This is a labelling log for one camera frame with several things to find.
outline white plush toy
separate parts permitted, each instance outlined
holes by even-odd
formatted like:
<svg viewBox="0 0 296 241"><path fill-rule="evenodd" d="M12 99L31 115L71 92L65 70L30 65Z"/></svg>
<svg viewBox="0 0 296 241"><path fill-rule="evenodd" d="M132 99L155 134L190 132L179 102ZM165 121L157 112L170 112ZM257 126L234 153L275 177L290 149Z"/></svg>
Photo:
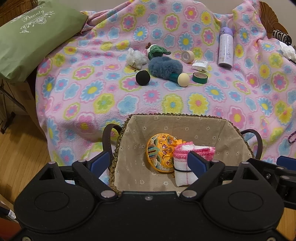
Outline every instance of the white plush toy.
<svg viewBox="0 0 296 241"><path fill-rule="evenodd" d="M141 69L142 65L147 64L148 58L145 54L141 53L138 50L133 50L132 48L128 49L128 55L126 57L126 62L133 69Z"/></svg>

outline wicker chair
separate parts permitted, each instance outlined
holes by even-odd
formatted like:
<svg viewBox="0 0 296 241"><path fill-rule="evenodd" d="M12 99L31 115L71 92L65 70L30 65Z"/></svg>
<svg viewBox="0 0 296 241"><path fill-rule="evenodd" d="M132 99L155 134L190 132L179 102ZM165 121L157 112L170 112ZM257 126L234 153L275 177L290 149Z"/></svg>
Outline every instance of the wicker chair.
<svg viewBox="0 0 296 241"><path fill-rule="evenodd" d="M265 2L259 2L259 3L261 8L260 20L262 25L266 29L267 37L269 39L273 38L272 32L277 29L282 31L283 33L288 34L284 26L279 23L279 20L276 17L276 14L274 13L274 11L271 9L271 7L269 7L269 5Z"/></svg>
<svg viewBox="0 0 296 241"><path fill-rule="evenodd" d="M38 0L0 0L0 27L37 5Z"/></svg>

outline purple water bottle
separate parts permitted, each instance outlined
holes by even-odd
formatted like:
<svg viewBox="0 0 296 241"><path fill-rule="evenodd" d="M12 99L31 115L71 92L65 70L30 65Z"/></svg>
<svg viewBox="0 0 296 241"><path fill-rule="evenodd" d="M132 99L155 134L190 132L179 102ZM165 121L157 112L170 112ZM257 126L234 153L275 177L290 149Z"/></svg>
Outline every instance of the purple water bottle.
<svg viewBox="0 0 296 241"><path fill-rule="evenodd" d="M220 30L218 65L227 69L231 69L233 65L233 33L228 27Z"/></svg>

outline black ball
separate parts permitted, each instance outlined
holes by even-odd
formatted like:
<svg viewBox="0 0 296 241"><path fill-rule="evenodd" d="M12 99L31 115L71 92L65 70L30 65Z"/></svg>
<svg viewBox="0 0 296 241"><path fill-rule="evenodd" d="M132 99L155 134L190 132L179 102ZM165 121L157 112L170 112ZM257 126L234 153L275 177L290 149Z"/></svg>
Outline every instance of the black ball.
<svg viewBox="0 0 296 241"><path fill-rule="evenodd" d="M139 85L148 85L150 81L150 75L147 70L141 70L136 74L136 81Z"/></svg>

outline green plush toy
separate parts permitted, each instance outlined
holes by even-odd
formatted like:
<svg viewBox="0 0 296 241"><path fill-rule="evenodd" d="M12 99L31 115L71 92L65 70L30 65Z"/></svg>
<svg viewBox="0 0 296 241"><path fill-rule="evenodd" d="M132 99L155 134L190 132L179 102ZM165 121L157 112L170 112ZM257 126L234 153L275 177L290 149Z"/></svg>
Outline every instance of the green plush toy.
<svg viewBox="0 0 296 241"><path fill-rule="evenodd" d="M164 47L160 47L156 44L148 43L146 46L148 59L151 60L154 57L162 57L163 54L169 55L171 51L167 51Z"/></svg>

